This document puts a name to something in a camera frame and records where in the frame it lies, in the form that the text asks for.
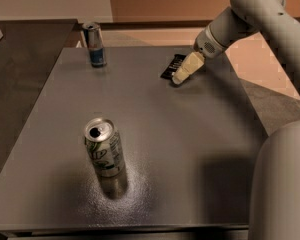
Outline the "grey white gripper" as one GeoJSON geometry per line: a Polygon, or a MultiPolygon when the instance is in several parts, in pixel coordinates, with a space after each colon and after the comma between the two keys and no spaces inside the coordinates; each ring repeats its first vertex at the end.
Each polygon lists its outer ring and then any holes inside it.
{"type": "Polygon", "coordinates": [[[208,25],[198,34],[194,46],[199,52],[191,52],[187,55],[172,76],[172,82],[176,85],[182,84],[200,69],[204,65],[205,58],[215,58],[228,48],[224,33],[212,25],[208,25]]]}

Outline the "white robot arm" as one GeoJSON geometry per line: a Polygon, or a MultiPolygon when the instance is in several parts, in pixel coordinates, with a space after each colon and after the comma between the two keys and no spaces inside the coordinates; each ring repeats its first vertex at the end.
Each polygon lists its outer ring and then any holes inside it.
{"type": "MultiPolygon", "coordinates": [[[[182,84],[207,59],[236,41],[260,33],[278,65],[259,73],[236,72],[245,80],[300,101],[300,22],[286,0],[230,0],[203,29],[172,82],[182,84]]],[[[300,240],[300,119],[279,127],[262,145],[254,167],[248,240],[300,240]]]]}

